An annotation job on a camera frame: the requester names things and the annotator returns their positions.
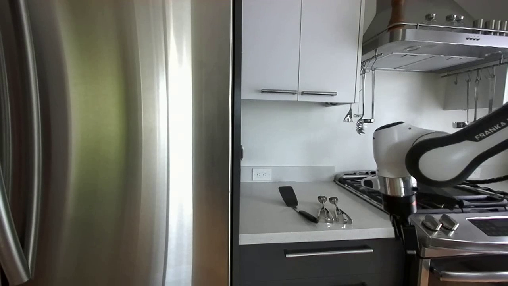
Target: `refrigerator handle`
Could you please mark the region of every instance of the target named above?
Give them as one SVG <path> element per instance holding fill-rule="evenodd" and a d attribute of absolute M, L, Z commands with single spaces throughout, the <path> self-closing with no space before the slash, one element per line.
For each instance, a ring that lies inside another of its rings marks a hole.
<path fill-rule="evenodd" d="M 30 269 L 21 250 L 14 222 L 12 220 L 9 199 L 4 184 L 4 175 L 0 167 L 0 263 L 9 285 L 19 285 L 30 279 Z"/>
<path fill-rule="evenodd" d="M 30 273 L 33 275 L 35 266 L 35 256 L 37 253 L 37 240 L 39 233 L 39 216 L 41 204 L 41 107 L 39 101 L 39 87 L 37 83 L 37 67 L 34 51 L 34 41 L 30 29 L 30 20 L 26 0 L 18 0 L 20 19 L 22 25 L 23 41 L 25 46 L 26 70 L 28 73 L 29 102 L 31 109 L 32 137 L 31 146 L 33 148 L 32 185 L 29 190 L 29 202 L 27 208 L 27 224 L 24 253 L 28 263 Z"/>

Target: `wooden pepper mill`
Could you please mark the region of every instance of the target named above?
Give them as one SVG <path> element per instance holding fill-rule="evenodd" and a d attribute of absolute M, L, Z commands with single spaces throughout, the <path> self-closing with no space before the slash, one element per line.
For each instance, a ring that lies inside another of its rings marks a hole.
<path fill-rule="evenodd" d="M 388 25 L 394 24 L 394 23 L 400 23 L 405 22 L 404 20 L 404 2 L 405 0 L 392 0 L 392 16 L 390 17 L 390 21 L 388 22 Z M 403 25 L 397 25 L 390 28 L 390 30 L 393 29 L 400 29 L 404 28 Z"/>

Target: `cable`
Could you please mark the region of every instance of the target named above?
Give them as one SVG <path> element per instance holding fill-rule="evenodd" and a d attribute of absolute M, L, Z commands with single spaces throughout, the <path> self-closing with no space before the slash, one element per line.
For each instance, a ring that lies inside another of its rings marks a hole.
<path fill-rule="evenodd" d="M 483 179 L 483 180 L 466 180 L 465 184 L 492 184 L 492 183 L 499 183 L 502 181 L 508 180 L 508 175 L 504 175 L 497 178 L 491 178 L 491 179 Z"/>

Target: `dark gray cabinet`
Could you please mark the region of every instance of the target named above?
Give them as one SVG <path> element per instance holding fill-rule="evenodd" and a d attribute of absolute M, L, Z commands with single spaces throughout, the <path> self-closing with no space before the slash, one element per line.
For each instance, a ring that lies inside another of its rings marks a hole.
<path fill-rule="evenodd" d="M 395 239 L 240 246 L 242 285 L 397 286 L 404 250 Z"/>

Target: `stainless steel range hood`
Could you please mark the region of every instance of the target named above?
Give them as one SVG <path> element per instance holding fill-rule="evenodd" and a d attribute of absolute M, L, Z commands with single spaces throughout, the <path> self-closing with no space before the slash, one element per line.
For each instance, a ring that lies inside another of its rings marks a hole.
<path fill-rule="evenodd" d="M 418 24 L 424 22 L 427 13 L 437 14 L 437 26 Z M 362 60 L 377 51 L 382 54 L 375 62 L 379 69 L 443 73 L 508 55 L 508 37 L 459 28 L 450 31 L 442 26 L 448 14 L 463 15 L 465 26 L 471 27 L 472 17 L 453 0 L 405 0 L 405 24 L 388 30 L 390 0 L 377 0 L 376 15 L 364 34 Z"/>

